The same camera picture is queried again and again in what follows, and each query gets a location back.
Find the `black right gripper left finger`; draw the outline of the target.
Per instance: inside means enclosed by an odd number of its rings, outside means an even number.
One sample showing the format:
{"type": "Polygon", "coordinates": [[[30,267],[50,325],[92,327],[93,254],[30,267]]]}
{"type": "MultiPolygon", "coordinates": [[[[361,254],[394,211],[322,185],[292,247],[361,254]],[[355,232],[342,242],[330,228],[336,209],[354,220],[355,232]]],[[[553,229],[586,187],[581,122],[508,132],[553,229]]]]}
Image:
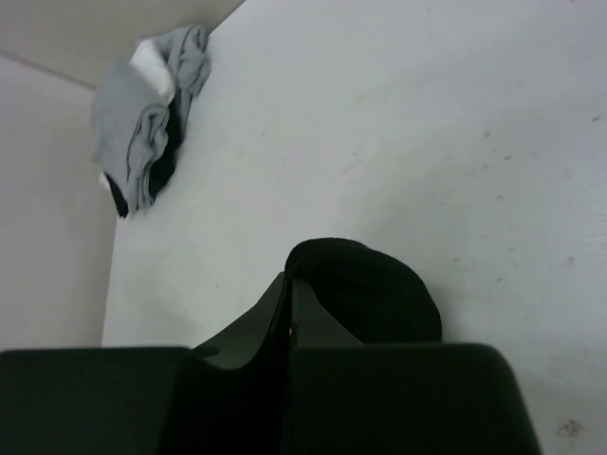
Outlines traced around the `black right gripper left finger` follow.
{"type": "Polygon", "coordinates": [[[5,454],[273,452],[287,326],[278,276],[194,347],[11,350],[1,355],[5,454]]]}

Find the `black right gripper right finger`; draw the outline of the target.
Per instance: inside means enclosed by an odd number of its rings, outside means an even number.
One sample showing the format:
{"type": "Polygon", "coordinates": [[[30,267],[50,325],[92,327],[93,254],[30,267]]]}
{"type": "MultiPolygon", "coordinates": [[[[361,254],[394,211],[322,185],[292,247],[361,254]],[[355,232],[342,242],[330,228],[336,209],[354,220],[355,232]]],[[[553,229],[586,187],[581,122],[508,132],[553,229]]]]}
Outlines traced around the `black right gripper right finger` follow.
{"type": "Polygon", "coordinates": [[[494,348],[364,344],[292,285],[290,392],[297,454],[537,454],[518,382],[494,348]]]}

